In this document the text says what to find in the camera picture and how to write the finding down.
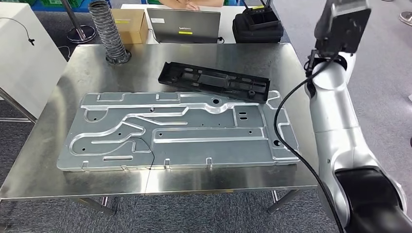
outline cardboard box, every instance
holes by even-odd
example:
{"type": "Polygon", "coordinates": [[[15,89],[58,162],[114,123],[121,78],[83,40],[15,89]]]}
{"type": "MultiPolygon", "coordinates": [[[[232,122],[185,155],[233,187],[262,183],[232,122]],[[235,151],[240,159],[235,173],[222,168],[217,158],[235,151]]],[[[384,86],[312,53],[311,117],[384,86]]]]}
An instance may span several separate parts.
{"type": "Polygon", "coordinates": [[[149,29],[144,10],[112,9],[112,14],[124,44],[146,44],[149,29]]]}

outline person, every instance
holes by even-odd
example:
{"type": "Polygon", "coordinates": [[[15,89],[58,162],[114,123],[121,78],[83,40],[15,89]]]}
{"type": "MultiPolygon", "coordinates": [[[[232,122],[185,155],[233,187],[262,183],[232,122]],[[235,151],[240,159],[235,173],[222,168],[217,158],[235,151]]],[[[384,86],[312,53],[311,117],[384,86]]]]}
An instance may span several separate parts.
{"type": "Polygon", "coordinates": [[[224,0],[159,0],[160,3],[173,9],[198,11],[199,6],[222,7],[224,0]]]}

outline yellow label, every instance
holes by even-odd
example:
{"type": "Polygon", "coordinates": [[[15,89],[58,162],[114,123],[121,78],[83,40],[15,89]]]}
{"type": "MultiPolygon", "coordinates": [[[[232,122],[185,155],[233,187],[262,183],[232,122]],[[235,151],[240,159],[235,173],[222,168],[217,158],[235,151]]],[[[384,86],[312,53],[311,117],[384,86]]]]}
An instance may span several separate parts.
{"type": "Polygon", "coordinates": [[[130,20],[115,20],[115,23],[130,23],[130,20]]]}
{"type": "Polygon", "coordinates": [[[192,34],[193,34],[193,32],[179,32],[179,34],[192,35],[192,34]]]}

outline stainless steel table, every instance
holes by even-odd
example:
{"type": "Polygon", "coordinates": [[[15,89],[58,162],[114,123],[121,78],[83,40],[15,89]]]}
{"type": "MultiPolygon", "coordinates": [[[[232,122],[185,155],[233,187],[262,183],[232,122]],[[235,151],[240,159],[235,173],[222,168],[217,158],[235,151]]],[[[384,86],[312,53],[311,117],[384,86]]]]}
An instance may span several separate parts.
{"type": "MultiPolygon", "coordinates": [[[[165,62],[245,73],[272,80],[272,89],[285,96],[305,78],[290,44],[135,45],[131,60],[112,67],[101,45],[81,45],[27,139],[0,189],[0,200],[76,198],[80,203],[112,211],[90,197],[233,192],[240,190],[294,190],[316,187],[302,163],[222,169],[62,172],[57,157],[76,114],[80,99],[90,92],[177,91],[159,84],[165,62]]],[[[301,88],[286,103],[299,149],[317,169],[317,152],[309,115],[309,99],[301,88]]]]}

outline laptop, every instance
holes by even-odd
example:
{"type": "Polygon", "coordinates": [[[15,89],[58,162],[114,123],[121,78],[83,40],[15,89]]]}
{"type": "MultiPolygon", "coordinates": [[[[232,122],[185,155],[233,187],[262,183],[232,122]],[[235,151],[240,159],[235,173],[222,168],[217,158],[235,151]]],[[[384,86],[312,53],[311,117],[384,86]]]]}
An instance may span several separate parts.
{"type": "Polygon", "coordinates": [[[161,43],[217,43],[220,12],[147,9],[161,43]]]}

